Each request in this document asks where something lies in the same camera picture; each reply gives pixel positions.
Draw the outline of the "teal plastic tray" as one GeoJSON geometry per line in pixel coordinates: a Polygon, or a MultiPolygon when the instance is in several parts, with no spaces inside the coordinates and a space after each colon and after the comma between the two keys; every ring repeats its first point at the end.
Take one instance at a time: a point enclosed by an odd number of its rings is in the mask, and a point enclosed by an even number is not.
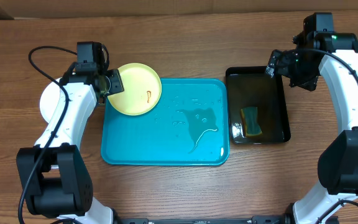
{"type": "Polygon", "coordinates": [[[158,104],[124,115],[105,106],[101,156],[113,165],[220,166],[229,157],[227,91],[212,78],[163,78],[158,104]]]}

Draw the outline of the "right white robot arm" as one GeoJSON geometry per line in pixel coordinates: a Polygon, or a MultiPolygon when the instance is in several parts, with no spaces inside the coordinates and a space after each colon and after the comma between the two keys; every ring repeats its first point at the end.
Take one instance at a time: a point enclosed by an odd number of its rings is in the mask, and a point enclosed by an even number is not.
{"type": "Polygon", "coordinates": [[[336,32],[330,12],[316,12],[304,19],[293,43],[293,50],[272,52],[266,73],[309,91],[323,77],[338,136],[319,157],[317,183],[288,206],[281,222],[337,223],[334,214],[358,199],[358,40],[353,33],[336,32]]]}

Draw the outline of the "white plate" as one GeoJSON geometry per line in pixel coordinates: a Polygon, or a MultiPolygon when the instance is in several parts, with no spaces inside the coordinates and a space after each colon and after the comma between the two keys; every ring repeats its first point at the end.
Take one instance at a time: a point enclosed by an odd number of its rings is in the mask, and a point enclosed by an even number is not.
{"type": "Polygon", "coordinates": [[[49,123],[60,99],[60,87],[49,83],[41,94],[39,108],[43,119],[49,123]]]}

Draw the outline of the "green yellow sponge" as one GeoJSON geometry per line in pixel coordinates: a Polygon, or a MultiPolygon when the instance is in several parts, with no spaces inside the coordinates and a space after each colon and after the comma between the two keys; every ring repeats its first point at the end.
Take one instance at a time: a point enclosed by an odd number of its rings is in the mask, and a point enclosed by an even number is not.
{"type": "Polygon", "coordinates": [[[262,134],[262,130],[257,121],[257,107],[246,107],[241,109],[241,118],[243,122],[243,130],[246,137],[258,136],[262,134]]]}

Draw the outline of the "yellow-green plate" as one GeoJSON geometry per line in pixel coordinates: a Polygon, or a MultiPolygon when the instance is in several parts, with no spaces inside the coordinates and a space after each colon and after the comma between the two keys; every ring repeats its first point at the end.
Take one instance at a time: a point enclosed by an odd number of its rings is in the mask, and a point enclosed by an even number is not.
{"type": "Polygon", "coordinates": [[[155,70],[142,63],[128,63],[118,71],[124,91],[108,96],[113,108],[129,116],[149,112],[162,94],[162,83],[155,70]]]}

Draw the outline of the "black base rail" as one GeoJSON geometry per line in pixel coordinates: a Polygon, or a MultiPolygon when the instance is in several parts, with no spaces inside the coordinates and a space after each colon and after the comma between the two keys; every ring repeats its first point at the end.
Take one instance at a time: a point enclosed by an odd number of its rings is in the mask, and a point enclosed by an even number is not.
{"type": "Polygon", "coordinates": [[[121,224],[295,224],[289,214],[256,215],[251,218],[196,218],[196,219],[159,219],[117,218],[114,223],[121,224]]]}

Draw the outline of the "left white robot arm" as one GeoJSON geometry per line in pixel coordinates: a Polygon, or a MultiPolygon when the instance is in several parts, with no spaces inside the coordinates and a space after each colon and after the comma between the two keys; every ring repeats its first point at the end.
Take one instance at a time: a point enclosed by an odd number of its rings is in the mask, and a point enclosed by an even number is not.
{"type": "Polygon", "coordinates": [[[124,90],[119,71],[109,69],[109,52],[100,42],[79,42],[72,62],[56,80],[57,104],[34,146],[19,149],[16,165],[23,208],[55,223],[121,223],[116,211],[93,195],[93,183],[80,154],[88,119],[100,102],[124,90]]]}

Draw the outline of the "black water tray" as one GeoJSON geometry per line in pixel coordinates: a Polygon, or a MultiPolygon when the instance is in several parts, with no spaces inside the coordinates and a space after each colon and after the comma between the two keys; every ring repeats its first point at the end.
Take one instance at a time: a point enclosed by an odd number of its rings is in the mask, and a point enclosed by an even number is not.
{"type": "Polygon", "coordinates": [[[265,67],[230,67],[225,84],[229,114],[229,132],[235,144],[273,144],[291,138],[287,106],[280,76],[270,77],[265,67]],[[258,136],[246,137],[241,109],[257,107],[258,136]]]}

